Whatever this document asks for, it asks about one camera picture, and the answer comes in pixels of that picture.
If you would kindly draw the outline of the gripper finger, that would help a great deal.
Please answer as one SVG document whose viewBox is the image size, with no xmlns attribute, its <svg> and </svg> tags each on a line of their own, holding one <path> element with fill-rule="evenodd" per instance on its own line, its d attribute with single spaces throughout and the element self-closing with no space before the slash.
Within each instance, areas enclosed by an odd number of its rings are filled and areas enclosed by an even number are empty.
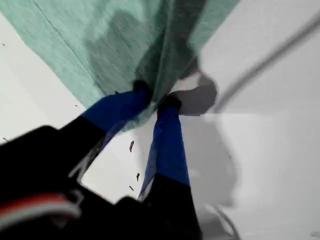
<svg viewBox="0 0 320 240">
<path fill-rule="evenodd" d="M 179 118 L 181 102 L 167 96 L 157 108 L 157 120 L 139 200 L 172 221 L 195 221 L 197 215 Z"/>
<path fill-rule="evenodd" d="M 137 79 L 132 90 L 101 98 L 59 131 L 84 149 L 89 150 L 99 142 L 103 149 L 129 121 L 148 107 L 152 94 L 148 84 Z"/>
</svg>

